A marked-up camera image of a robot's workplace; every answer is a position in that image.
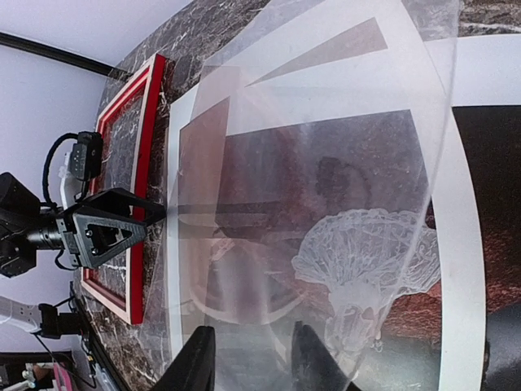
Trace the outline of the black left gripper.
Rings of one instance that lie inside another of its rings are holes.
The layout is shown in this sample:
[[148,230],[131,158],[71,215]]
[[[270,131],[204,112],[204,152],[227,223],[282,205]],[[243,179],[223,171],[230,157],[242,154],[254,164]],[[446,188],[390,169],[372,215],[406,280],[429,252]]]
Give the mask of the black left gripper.
[[[94,209],[110,214],[95,216]],[[75,209],[59,213],[56,223],[63,246],[75,265],[96,269],[143,241],[147,225],[165,217],[162,204],[123,188],[112,188],[85,198]]]

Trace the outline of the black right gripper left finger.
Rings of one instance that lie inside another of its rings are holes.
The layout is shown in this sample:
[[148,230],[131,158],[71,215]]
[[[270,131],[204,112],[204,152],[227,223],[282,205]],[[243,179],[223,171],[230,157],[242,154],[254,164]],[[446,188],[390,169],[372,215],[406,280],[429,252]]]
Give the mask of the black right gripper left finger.
[[215,389],[215,329],[199,326],[156,383],[156,391]]

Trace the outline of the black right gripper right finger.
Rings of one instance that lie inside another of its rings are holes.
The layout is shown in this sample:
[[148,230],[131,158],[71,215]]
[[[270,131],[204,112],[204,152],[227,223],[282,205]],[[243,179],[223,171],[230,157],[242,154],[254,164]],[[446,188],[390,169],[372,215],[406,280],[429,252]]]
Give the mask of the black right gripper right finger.
[[297,391],[358,391],[314,329],[301,321],[295,323],[292,335],[291,376]]

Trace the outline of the red wooden picture frame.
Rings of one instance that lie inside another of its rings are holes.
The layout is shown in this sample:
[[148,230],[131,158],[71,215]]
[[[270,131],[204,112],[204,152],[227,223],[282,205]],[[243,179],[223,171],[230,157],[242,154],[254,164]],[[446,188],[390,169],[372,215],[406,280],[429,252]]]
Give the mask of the red wooden picture frame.
[[[115,187],[108,179],[124,166],[116,161],[122,156],[129,168],[129,178],[122,187],[137,197],[146,196],[156,110],[166,65],[165,57],[153,55],[101,111],[96,130],[103,138],[102,173],[90,184],[92,193]],[[143,248],[144,243],[140,242],[119,255],[125,259],[124,295],[99,282],[98,269],[85,268],[81,276],[81,286],[90,295],[131,325],[143,321]]]

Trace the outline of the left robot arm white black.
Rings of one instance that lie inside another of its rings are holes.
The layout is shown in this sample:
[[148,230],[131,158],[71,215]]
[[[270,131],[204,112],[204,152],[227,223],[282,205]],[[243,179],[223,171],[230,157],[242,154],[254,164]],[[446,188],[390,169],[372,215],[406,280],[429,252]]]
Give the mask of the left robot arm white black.
[[1,176],[1,274],[22,275],[35,267],[37,251],[68,253],[71,268],[88,274],[112,258],[127,256],[125,298],[84,278],[93,297],[130,324],[143,321],[143,241],[164,206],[122,188],[91,195],[67,209],[45,207],[13,175]]

